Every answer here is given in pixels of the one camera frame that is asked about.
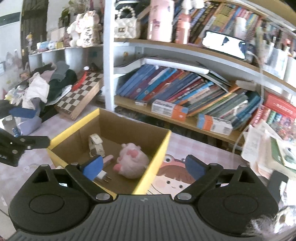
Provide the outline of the white charger plug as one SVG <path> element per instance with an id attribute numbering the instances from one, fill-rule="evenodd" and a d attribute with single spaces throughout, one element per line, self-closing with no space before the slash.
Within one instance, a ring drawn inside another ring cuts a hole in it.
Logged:
<path id="1" fill-rule="evenodd" d="M 98 173 L 98 175 L 95 177 L 96 181 L 99 181 L 101 183 L 105 182 L 105 183 L 109 183 L 111 178 L 108 176 L 108 174 L 102 170 Z"/>

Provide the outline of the pink plush toy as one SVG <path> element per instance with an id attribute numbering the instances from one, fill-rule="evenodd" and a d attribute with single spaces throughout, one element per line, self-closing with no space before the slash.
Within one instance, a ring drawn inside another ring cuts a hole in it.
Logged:
<path id="1" fill-rule="evenodd" d="M 134 143 L 122 144 L 121 147 L 114 172 L 128 179 L 140 178 L 149 166 L 148 156 Z"/>

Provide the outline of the lavender folded cloth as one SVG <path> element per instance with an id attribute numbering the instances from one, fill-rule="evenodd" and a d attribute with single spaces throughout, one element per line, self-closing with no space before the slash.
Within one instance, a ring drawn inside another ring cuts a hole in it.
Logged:
<path id="1" fill-rule="evenodd" d="M 33 118 L 15 117 L 16 126 L 20 130 L 22 136 L 27 136 L 37 130 L 41 124 L 42 119 L 37 115 Z"/>

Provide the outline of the pile of clothes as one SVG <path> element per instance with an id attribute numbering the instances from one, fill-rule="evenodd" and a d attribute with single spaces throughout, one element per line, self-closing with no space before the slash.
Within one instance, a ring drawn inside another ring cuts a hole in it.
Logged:
<path id="1" fill-rule="evenodd" d="M 77 74 L 64 61 L 49 63 L 29 73 L 24 83 L 11 89 L 4 100 L 16 108 L 37 111 L 38 107 L 55 104 L 77 81 Z"/>

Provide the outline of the orange white box lower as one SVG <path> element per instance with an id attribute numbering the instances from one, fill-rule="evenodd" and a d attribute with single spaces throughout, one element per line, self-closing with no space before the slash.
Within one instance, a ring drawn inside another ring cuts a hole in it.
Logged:
<path id="1" fill-rule="evenodd" d="M 230 121 L 205 114 L 198 114 L 197 128 L 226 136 L 229 136 L 233 130 Z"/>

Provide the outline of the orange white box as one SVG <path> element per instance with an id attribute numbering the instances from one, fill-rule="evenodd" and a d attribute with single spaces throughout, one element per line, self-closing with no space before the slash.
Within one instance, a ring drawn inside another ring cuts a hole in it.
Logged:
<path id="1" fill-rule="evenodd" d="M 198 114 L 197 128 L 226 136 L 229 136 L 233 130 L 230 121 L 205 114 Z"/>
<path id="2" fill-rule="evenodd" d="M 158 99 L 152 103 L 151 111 L 178 121 L 185 121 L 188 114 L 186 107 Z"/>

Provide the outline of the yellow cardboard box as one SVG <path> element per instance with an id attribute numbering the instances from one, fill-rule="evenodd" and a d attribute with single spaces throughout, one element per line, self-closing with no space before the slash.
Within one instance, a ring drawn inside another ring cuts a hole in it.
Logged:
<path id="1" fill-rule="evenodd" d="M 139 179 L 127 179 L 115 173 L 115 162 L 112 162 L 104 168 L 110 180 L 97 181 L 96 184 L 112 196 L 147 194 L 165 157 L 171 131 L 98 108 L 51 140 L 47 151 L 54 165 L 65 167 L 89 161 L 88 137 L 94 133 L 102 138 L 106 155 L 117 159 L 121 145 L 133 143 L 140 146 L 150 160 Z"/>

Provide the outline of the stack of papers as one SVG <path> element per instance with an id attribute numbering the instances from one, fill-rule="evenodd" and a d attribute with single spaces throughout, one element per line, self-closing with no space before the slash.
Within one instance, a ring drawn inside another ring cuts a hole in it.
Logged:
<path id="1" fill-rule="evenodd" d="M 284 141 L 265 121 L 249 126 L 244 133 L 241 157 L 257 175 L 269 179 L 273 171 L 278 171 L 295 178 L 295 163 L 285 159 L 289 154 L 295 159 L 295 144 Z"/>

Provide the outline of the red tassel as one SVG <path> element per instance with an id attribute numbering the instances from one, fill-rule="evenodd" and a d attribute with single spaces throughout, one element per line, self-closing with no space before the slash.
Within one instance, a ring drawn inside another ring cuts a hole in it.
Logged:
<path id="1" fill-rule="evenodd" d="M 87 73 L 88 73 L 88 71 L 86 70 L 86 71 L 84 71 L 83 73 L 82 72 L 80 72 L 79 73 L 79 79 L 78 79 L 78 81 L 72 86 L 72 89 L 71 89 L 71 91 L 72 92 L 74 92 L 74 91 L 76 91 L 76 90 L 78 90 L 79 88 L 80 88 L 80 86 L 83 84 L 83 82 L 85 81 L 85 79 L 86 79 L 86 77 L 87 77 Z"/>

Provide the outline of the wooden chess board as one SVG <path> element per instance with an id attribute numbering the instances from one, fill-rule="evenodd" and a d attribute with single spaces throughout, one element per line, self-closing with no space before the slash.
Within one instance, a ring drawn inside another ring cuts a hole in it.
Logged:
<path id="1" fill-rule="evenodd" d="M 103 73 L 88 71 L 80 88 L 68 92 L 56 105 L 57 112 L 64 117 L 75 120 L 103 87 Z"/>

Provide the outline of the orange white box upper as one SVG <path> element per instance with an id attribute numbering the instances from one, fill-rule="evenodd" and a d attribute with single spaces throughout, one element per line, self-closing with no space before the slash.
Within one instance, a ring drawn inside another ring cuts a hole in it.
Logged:
<path id="1" fill-rule="evenodd" d="M 151 111 L 178 121 L 185 121 L 188 114 L 186 107 L 158 99 L 152 103 Z"/>

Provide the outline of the white plush toy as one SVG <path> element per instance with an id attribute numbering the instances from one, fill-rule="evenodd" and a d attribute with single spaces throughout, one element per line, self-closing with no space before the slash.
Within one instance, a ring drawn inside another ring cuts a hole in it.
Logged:
<path id="1" fill-rule="evenodd" d="M 96 11 L 78 14 L 76 20 L 67 28 L 70 35 L 70 47 L 93 47 L 101 44 L 100 32 L 102 26 Z"/>

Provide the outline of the white quilted handbag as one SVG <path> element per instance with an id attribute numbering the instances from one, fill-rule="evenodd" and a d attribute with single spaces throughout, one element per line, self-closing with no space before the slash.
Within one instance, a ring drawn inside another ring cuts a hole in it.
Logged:
<path id="1" fill-rule="evenodd" d="M 122 18 L 122 13 L 127 10 L 131 13 L 130 18 Z M 118 39 L 139 39 L 140 21 L 137 20 L 134 9 L 131 6 L 122 7 L 115 19 L 114 37 Z"/>

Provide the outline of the pink tumbler bottle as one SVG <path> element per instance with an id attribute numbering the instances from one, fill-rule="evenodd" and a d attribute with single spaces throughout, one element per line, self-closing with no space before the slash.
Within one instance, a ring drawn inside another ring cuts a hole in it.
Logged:
<path id="1" fill-rule="evenodd" d="M 150 3 L 147 39 L 158 42 L 171 42 L 175 2 L 154 0 Z"/>

